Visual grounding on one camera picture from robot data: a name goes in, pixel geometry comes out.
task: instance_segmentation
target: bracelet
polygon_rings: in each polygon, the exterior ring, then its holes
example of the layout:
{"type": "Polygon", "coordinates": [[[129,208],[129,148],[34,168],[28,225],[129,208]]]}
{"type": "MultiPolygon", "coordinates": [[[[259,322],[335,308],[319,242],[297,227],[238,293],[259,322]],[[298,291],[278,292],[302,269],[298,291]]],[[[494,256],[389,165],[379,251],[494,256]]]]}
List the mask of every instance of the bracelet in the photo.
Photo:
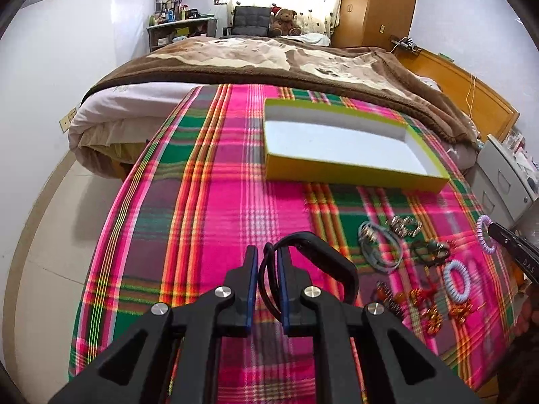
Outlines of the bracelet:
{"type": "Polygon", "coordinates": [[[477,220],[477,238],[478,238],[479,244],[481,245],[481,248],[488,255],[492,255],[496,251],[496,243],[494,242],[494,240],[492,240],[493,242],[492,246],[489,246],[487,244],[483,235],[483,224],[485,224],[488,229],[488,225],[490,225],[491,223],[492,223],[492,220],[490,219],[490,217],[484,214],[480,216],[477,220]]]}
{"type": "Polygon", "coordinates": [[[398,215],[394,216],[389,223],[391,230],[397,234],[400,238],[404,238],[407,235],[414,238],[417,234],[421,232],[423,224],[419,220],[415,220],[411,216],[400,217],[398,215]],[[414,229],[410,229],[408,226],[415,226],[414,229]]]}
{"type": "Polygon", "coordinates": [[[470,298],[470,291],[472,288],[472,283],[470,280],[470,274],[468,274],[468,269],[460,261],[453,260],[449,261],[444,268],[444,285],[447,291],[447,294],[452,299],[455,304],[464,304],[470,298]],[[464,292],[459,293],[456,289],[455,281],[451,276],[451,271],[454,270],[459,272],[460,276],[464,281],[464,292]]]}
{"type": "Polygon", "coordinates": [[[380,225],[372,222],[363,222],[357,230],[357,241],[367,263],[375,270],[389,274],[397,269],[403,260],[404,251],[399,237],[380,225]],[[382,258],[380,251],[371,245],[371,243],[376,241],[376,231],[382,234],[395,250],[397,250],[399,258],[396,261],[386,261],[382,258]]]}

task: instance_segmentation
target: teddy bear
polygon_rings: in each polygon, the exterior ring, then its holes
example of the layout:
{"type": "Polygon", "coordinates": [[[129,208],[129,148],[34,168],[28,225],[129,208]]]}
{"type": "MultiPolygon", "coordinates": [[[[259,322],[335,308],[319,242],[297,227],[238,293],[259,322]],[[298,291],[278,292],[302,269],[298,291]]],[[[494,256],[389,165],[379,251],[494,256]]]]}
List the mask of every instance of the teddy bear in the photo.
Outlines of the teddy bear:
{"type": "Polygon", "coordinates": [[[283,7],[273,7],[270,16],[269,36],[298,36],[301,28],[294,22],[296,12],[283,7]]]}

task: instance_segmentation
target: fleece blanket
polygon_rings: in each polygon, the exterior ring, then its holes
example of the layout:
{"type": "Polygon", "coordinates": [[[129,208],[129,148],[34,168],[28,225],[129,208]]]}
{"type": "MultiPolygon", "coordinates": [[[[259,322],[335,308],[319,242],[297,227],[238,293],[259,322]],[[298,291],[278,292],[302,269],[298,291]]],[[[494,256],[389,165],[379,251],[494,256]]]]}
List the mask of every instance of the fleece blanket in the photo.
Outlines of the fleece blanket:
{"type": "MultiPolygon", "coordinates": [[[[424,267],[404,249],[391,275],[366,263],[358,226],[386,224],[395,214],[423,223],[420,238],[452,241],[453,258],[472,278],[473,312],[464,325],[447,317],[451,301],[441,269],[431,270],[444,316],[428,336],[421,311],[408,301],[404,324],[455,374],[478,388],[509,344],[514,322],[512,282],[500,254],[485,255],[476,240],[481,207],[446,155],[439,139],[419,121],[388,108],[344,97],[263,85],[195,88],[173,111],[124,182],[92,259],[76,316],[69,373],[77,375],[155,302],[194,302],[221,285],[245,248],[311,230],[347,256],[359,274],[358,304],[371,301],[378,280],[394,293],[426,287],[424,267]],[[265,180],[262,134],[266,98],[310,99],[360,109],[410,124],[438,154],[451,179],[439,194],[350,185],[265,180]]],[[[292,250],[296,266],[335,296],[341,287],[292,250]]],[[[381,252],[392,254],[387,244],[381,252]]],[[[312,341],[285,337],[257,298],[248,339],[223,340],[219,371],[221,403],[315,403],[312,341]]]]}
{"type": "Polygon", "coordinates": [[[346,96],[416,118],[450,144],[473,131],[443,93],[426,86],[379,48],[328,48],[287,39],[193,37],[111,72],[86,94],[145,82],[262,83],[346,96]]]}

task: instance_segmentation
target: open cardboard box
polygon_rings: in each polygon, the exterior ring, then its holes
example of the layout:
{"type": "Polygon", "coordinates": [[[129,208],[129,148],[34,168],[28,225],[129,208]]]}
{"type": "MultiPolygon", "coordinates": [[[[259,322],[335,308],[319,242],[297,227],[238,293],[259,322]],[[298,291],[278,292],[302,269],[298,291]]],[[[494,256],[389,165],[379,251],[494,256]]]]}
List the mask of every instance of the open cardboard box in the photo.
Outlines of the open cardboard box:
{"type": "Polygon", "coordinates": [[[343,106],[266,99],[266,179],[438,193],[449,174],[406,123],[343,106]]]}

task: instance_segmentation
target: wooden wardrobe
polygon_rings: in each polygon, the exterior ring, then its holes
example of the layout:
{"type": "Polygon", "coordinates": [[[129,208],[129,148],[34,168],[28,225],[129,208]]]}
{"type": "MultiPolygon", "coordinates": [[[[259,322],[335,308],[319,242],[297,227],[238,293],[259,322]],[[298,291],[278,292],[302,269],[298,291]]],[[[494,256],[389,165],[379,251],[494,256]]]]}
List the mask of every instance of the wooden wardrobe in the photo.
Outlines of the wooden wardrobe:
{"type": "Polygon", "coordinates": [[[390,37],[408,36],[416,0],[342,0],[340,24],[332,47],[382,47],[391,50],[390,37]]]}

